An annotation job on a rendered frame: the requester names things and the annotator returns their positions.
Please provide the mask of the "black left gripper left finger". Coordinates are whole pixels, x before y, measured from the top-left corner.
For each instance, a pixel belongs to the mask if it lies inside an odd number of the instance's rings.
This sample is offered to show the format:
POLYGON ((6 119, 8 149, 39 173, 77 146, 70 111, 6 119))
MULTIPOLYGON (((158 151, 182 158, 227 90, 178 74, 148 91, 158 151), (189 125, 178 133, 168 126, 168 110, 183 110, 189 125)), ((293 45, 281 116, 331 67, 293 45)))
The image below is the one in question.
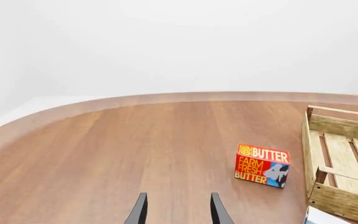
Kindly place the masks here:
POLYGON ((124 224, 145 224, 147 219, 147 210, 147 193, 142 192, 139 194, 139 197, 124 224))

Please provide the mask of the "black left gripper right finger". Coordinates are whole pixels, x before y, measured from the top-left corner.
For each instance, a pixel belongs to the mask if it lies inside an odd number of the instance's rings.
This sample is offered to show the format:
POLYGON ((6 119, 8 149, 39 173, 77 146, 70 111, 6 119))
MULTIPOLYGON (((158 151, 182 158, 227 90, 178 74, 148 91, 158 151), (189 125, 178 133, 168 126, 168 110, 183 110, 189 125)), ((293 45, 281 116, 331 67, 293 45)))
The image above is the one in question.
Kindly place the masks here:
POLYGON ((227 213, 219 197, 219 194, 216 192, 211 193, 210 210, 211 210, 212 224, 234 224, 233 220, 227 213))

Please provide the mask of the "wooden slat tray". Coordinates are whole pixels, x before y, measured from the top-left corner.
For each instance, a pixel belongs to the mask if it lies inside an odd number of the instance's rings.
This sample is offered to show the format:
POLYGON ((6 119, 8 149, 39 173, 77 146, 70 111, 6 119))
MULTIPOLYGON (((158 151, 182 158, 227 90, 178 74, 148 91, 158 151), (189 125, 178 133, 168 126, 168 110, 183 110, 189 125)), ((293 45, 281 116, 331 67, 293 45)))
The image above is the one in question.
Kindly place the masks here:
POLYGON ((309 105, 301 134, 308 206, 358 222, 358 112, 309 105))

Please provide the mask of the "red butter box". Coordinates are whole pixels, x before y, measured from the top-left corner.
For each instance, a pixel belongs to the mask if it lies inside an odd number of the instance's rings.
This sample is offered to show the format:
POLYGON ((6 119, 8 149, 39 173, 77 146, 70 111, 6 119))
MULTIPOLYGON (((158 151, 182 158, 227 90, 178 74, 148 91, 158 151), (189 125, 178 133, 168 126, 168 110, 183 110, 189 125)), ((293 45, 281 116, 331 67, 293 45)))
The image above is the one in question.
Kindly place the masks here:
POLYGON ((266 147, 240 144, 236 152, 234 177, 284 188, 290 170, 290 155, 266 147))

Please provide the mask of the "white printed box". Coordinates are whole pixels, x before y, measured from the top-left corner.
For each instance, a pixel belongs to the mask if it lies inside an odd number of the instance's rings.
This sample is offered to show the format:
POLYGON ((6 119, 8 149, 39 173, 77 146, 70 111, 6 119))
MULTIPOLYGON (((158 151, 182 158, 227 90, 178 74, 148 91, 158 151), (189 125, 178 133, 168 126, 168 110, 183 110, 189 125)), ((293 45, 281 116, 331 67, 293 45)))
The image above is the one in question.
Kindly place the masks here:
POLYGON ((317 208, 308 206, 302 224, 351 224, 317 208))

